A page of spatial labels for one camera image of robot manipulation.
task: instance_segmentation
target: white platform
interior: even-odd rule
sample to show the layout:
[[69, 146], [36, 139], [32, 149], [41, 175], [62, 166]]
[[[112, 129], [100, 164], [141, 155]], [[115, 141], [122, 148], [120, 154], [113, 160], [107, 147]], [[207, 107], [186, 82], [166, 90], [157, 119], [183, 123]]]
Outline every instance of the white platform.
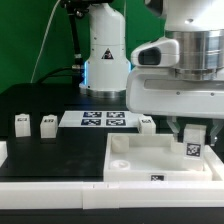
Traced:
[[208, 146], [205, 159], [212, 181], [1, 182], [0, 209], [224, 207], [223, 163]]

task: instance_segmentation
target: circular hole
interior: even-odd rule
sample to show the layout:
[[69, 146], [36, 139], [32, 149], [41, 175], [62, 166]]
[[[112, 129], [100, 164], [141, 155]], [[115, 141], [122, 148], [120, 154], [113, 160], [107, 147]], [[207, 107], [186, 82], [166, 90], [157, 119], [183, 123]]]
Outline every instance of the circular hole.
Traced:
[[185, 23], [186, 23], [186, 24], [190, 24], [190, 23], [193, 23], [193, 22], [194, 22], [193, 19], [187, 19], [187, 20], [185, 20]]
[[115, 160], [110, 163], [110, 169], [112, 170], [129, 170], [131, 164], [125, 160]]

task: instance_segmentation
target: black surface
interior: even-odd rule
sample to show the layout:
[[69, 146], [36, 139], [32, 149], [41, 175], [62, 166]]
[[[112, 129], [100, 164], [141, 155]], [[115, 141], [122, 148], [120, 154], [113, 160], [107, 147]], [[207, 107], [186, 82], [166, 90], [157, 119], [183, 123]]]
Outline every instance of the black surface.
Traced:
[[[137, 132], [135, 128], [59, 128], [56, 140], [41, 140], [42, 116], [54, 114], [60, 120], [65, 110], [123, 111], [125, 98], [89, 98], [79, 95], [70, 85], [26, 84], [9, 88], [0, 95], [0, 139], [6, 140], [8, 147], [8, 159], [0, 168], [0, 181], [102, 181], [107, 133]], [[20, 113], [31, 115], [31, 137], [15, 138], [14, 116]], [[154, 119], [158, 132], [170, 132], [165, 118]], [[208, 124], [210, 121], [183, 118], [181, 126], [186, 122]], [[215, 148], [220, 156], [223, 155], [222, 136], [223, 131]], [[0, 224], [223, 222], [224, 208], [0, 211]]]

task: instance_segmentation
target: white cube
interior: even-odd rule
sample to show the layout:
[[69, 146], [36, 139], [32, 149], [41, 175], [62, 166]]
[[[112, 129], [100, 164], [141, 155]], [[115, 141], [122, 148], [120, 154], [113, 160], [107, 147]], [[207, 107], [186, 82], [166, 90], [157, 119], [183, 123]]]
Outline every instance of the white cube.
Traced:
[[154, 135], [156, 133], [156, 124], [150, 116], [141, 116], [138, 118], [138, 131], [141, 134]]
[[54, 115], [44, 116], [40, 124], [41, 138], [56, 138], [58, 118]]
[[16, 137], [31, 136], [29, 114], [20, 114], [15, 116], [15, 133]]
[[187, 124], [184, 129], [183, 168], [203, 170], [206, 126]]

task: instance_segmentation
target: green wall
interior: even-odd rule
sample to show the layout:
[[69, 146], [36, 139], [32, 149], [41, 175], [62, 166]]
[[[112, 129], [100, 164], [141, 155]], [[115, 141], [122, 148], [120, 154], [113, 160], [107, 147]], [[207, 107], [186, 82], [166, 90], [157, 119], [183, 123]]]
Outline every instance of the green wall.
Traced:
[[[29, 83], [46, 25], [56, 0], [7, 0], [0, 3], [0, 92], [13, 84]], [[124, 14], [125, 0], [111, 6]], [[89, 56], [88, 16], [78, 20], [82, 54]], [[155, 18], [143, 0], [126, 0], [127, 57], [137, 46], [163, 35], [164, 21]], [[58, 7], [36, 80], [45, 73], [73, 64], [71, 32], [66, 11]]]

